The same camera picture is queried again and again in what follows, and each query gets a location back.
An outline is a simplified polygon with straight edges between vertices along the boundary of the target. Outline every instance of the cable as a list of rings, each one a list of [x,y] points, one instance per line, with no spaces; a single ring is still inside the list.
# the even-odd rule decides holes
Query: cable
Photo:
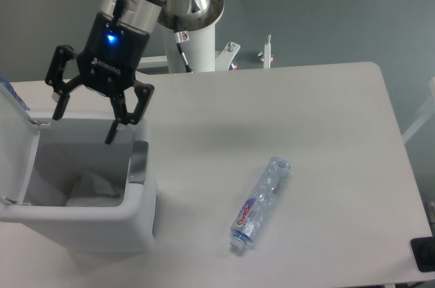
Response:
[[[174,33],[178,32],[178,16],[174,15]],[[190,68],[188,59],[181,48],[181,44],[177,42],[177,49],[183,60],[184,67],[186,68],[186,73],[192,73],[193,69]]]

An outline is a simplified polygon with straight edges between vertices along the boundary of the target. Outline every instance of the white trash bin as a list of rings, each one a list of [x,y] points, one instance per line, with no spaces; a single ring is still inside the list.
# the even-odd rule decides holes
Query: white trash bin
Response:
[[[110,126],[110,115],[92,113],[32,118],[0,86],[0,221],[23,223],[77,251],[152,249],[157,186],[145,123],[106,145]],[[121,188],[120,204],[66,206],[84,172]]]

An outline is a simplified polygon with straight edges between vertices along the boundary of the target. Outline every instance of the bottle cap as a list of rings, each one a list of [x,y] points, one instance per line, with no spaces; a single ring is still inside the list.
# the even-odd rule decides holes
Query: bottle cap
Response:
[[[238,253],[243,253],[246,248],[246,243],[241,240],[239,237],[233,236],[230,241],[230,245],[233,250]]]

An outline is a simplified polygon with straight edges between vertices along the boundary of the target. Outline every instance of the black object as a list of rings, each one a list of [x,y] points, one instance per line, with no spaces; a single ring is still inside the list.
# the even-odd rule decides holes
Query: black object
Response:
[[[98,13],[86,47],[80,54],[71,46],[58,46],[46,76],[46,84],[52,86],[59,95],[54,120],[63,117],[71,91],[82,84],[110,98],[115,120],[105,140],[106,144],[115,138],[118,124],[137,124],[141,120],[154,92],[153,85],[143,84],[135,78],[137,65],[150,35],[118,24],[127,8],[127,0],[117,0],[111,20]],[[63,72],[71,59],[77,61],[80,74],[65,83]],[[131,86],[135,89],[138,101],[135,110],[129,113],[124,91]]]
[[[435,271],[435,237],[414,238],[411,247],[418,269],[421,272]]]

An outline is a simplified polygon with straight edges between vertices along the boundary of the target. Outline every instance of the bottle label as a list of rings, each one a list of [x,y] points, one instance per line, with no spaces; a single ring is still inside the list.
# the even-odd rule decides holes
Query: bottle label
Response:
[[[240,210],[239,216],[237,217],[236,224],[237,226],[241,227],[245,223],[246,219],[249,218],[249,214],[251,213],[252,206],[257,201],[256,198],[250,198],[246,203],[243,205],[243,208]]]

